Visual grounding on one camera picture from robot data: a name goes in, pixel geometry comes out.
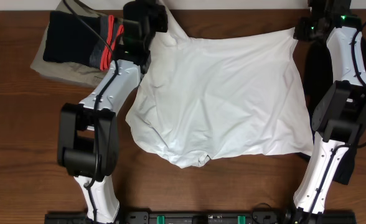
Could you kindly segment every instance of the green clip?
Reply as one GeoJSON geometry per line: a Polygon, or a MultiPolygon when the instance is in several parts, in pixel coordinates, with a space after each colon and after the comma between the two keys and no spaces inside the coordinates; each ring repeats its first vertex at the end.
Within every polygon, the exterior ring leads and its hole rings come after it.
{"type": "Polygon", "coordinates": [[[239,215],[237,224],[245,224],[245,216],[239,215]]]}
{"type": "Polygon", "coordinates": [[[158,215],[157,216],[157,224],[165,224],[165,216],[158,215]]]}

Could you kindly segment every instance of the folded clothes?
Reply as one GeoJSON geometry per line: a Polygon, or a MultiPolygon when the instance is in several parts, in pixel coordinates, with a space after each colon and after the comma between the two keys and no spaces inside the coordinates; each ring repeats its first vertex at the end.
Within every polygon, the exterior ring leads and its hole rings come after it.
{"type": "MultiPolygon", "coordinates": [[[[80,17],[106,40],[112,49],[115,48],[116,37],[123,32],[123,26],[117,23],[114,16],[80,17]]],[[[107,70],[111,63],[111,52],[73,15],[53,11],[50,13],[43,59],[46,62],[75,62],[107,70]]]]}

